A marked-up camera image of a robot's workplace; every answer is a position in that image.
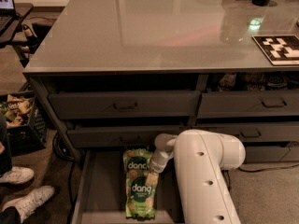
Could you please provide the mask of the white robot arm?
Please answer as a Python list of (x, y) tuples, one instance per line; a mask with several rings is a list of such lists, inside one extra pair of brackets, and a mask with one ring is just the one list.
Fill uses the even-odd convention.
[(186, 224), (241, 224), (222, 175), (246, 158), (238, 138), (190, 129), (178, 135), (160, 133), (154, 144), (146, 184), (157, 181), (173, 160)]

